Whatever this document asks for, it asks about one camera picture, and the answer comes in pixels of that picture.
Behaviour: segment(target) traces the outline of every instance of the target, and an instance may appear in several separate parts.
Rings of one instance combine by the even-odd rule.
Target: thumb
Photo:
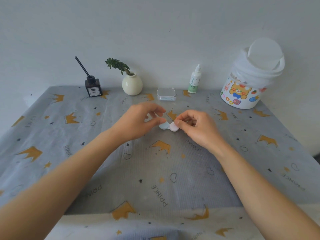
[[[185,121],[182,120],[175,120],[174,124],[182,129],[185,133],[188,133],[188,131],[192,129],[191,125],[188,125]]]
[[[153,127],[157,126],[157,125],[160,125],[160,124],[163,124],[165,123],[167,120],[165,118],[162,118],[162,117],[156,117],[152,120],[149,120],[147,121],[145,124],[146,124],[146,127],[148,130],[151,130]]]

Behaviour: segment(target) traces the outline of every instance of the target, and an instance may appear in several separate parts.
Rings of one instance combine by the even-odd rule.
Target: diffuser label
[[[88,89],[88,92],[89,92],[90,96],[99,96],[99,95],[101,95],[98,87],[87,88],[87,89]]]

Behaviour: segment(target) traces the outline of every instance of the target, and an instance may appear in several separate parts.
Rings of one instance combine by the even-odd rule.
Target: green succulent
[[[120,60],[109,57],[105,62],[110,69],[111,69],[111,67],[113,67],[114,69],[119,69],[121,71],[122,75],[123,75],[122,72],[126,72],[128,75],[133,74],[133,73],[130,73],[130,71],[129,71],[130,68],[128,67],[128,65],[123,63]]]

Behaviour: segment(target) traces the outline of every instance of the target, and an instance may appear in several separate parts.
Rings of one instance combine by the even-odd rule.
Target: hand
[[[214,120],[206,112],[187,110],[180,114],[174,123],[197,144],[208,150],[214,150],[215,146],[224,142]]]
[[[122,140],[122,143],[138,139],[153,127],[165,123],[167,120],[161,118],[165,112],[166,110],[163,107],[155,103],[135,104],[125,112],[111,129]],[[144,120],[149,118],[148,114],[153,119],[145,122]]]

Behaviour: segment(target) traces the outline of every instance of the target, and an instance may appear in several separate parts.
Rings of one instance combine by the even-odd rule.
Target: star print
[[[45,164],[45,165],[44,165],[44,168],[48,168],[48,167],[50,167],[50,166],[51,166],[51,164],[52,164],[51,162],[48,162],[47,164]]]

